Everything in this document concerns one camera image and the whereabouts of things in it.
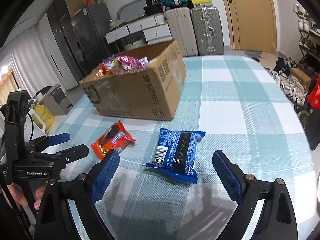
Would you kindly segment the person's left hand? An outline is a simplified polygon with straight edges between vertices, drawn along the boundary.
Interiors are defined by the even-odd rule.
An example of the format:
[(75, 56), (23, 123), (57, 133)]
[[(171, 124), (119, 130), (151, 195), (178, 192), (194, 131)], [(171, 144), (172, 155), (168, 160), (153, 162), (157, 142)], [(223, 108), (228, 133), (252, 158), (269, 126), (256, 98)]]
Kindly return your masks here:
[[(46, 186), (47, 186), (47, 182), (43, 181), (41, 185), (35, 190), (36, 200), (34, 202), (34, 208), (36, 211), (39, 210)], [(22, 206), (23, 207), (28, 206), (27, 199), (25, 198), (23, 192), (18, 187), (16, 187), (14, 184), (11, 184), (11, 185), (8, 185), (7, 188), (19, 209), (21, 209)]]

